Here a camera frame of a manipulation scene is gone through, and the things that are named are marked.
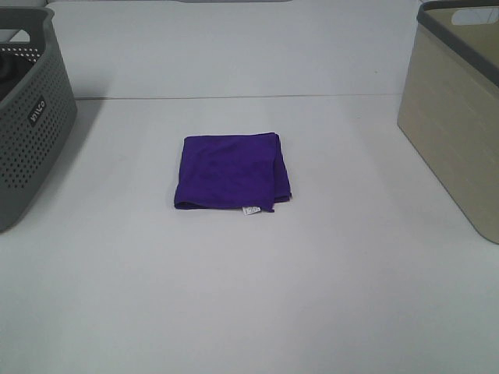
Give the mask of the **beige basket with grey rim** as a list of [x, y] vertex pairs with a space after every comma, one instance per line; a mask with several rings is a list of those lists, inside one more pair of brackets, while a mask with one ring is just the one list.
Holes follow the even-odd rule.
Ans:
[[398, 127], [474, 229], [498, 242], [498, 3], [418, 10]]

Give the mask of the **grey perforated plastic basket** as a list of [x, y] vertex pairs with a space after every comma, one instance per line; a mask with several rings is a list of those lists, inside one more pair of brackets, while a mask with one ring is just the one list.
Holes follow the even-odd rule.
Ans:
[[51, 172], [77, 106], [48, 8], [3, 7], [1, 28], [28, 41], [1, 43], [1, 230], [17, 224]]

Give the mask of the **purple towel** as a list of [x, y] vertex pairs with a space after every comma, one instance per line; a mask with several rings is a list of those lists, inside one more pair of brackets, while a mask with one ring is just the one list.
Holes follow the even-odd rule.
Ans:
[[277, 133], [184, 139], [174, 197], [176, 209], [258, 207], [272, 213], [276, 203], [291, 198]]

